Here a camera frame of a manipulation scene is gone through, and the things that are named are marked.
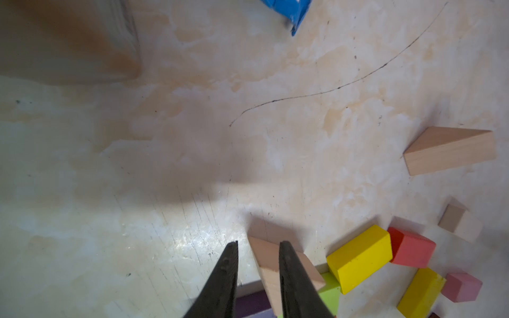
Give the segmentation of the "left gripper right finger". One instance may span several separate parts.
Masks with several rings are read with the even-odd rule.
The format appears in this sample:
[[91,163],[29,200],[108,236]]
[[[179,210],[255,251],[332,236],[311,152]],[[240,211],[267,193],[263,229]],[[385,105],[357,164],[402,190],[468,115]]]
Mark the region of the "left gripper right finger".
[[282,311],[285,318],[334,317],[319,297],[289,241],[280,243],[278,263]]

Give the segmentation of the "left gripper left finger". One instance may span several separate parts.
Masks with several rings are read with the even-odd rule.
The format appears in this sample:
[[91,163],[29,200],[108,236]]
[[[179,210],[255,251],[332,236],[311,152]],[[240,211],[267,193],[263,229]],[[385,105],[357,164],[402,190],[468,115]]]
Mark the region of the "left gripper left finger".
[[238,265],[238,242],[229,242],[200,295],[184,317],[234,317]]

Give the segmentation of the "lime green block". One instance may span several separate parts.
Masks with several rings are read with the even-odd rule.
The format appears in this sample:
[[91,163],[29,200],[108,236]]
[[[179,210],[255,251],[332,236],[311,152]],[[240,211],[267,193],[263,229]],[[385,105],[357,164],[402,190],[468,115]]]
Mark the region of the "lime green block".
[[318,294],[331,314],[337,317],[341,286],[330,272],[323,273],[322,278],[325,280],[326,285],[318,291]]

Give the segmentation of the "purple rectangular block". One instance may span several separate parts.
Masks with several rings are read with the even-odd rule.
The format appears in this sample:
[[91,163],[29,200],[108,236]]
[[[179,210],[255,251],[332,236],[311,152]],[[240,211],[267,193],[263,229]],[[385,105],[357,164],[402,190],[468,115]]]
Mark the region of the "purple rectangular block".
[[258,291],[236,299],[235,317],[276,318],[265,291]]

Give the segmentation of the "yellow block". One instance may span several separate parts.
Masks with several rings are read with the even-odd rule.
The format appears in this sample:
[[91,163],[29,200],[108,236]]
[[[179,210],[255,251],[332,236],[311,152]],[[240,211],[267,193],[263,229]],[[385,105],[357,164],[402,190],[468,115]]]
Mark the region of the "yellow block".
[[373,225],[326,257],[343,295],[393,259],[390,233]]
[[446,283],[446,279],[430,268],[418,269],[397,310],[406,318],[425,318]]

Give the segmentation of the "natural wood triangle block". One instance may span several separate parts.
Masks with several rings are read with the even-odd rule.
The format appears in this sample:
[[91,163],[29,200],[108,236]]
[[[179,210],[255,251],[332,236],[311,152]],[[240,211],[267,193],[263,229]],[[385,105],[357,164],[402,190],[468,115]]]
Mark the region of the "natural wood triangle block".
[[[254,237],[248,237],[248,241],[253,251],[254,258],[257,261],[258,272],[270,305],[274,311],[274,315],[277,317],[281,316],[283,314],[283,309],[278,263],[279,245]],[[304,253],[297,252],[296,254],[305,268],[307,275],[311,279],[315,290],[318,291],[322,289],[326,285],[326,281],[322,278],[316,267]]]

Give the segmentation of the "red block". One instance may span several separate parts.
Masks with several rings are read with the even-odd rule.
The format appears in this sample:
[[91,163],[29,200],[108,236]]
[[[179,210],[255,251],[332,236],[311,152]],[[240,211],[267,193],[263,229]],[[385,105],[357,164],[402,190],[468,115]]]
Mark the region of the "red block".
[[389,227],[393,264],[413,268],[427,268],[436,243],[412,231]]

